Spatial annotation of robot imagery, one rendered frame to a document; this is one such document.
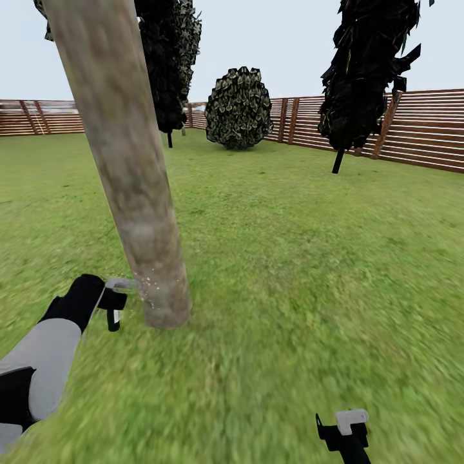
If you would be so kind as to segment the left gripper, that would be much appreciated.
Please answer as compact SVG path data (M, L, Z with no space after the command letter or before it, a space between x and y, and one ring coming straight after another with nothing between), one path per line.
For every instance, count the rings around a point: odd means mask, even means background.
M123 310L126 301L128 300L128 295L121 293L121 292L114 292L111 289L108 290L110 293L108 294L108 299L106 303L101 304L98 306L99 309L115 309L115 310Z

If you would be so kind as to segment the pesticide atomizer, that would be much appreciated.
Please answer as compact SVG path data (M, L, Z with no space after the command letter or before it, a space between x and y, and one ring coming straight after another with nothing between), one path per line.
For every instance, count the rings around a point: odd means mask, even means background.
M116 332L121 328L121 318L119 310L106 309L106 319L108 321L109 332Z

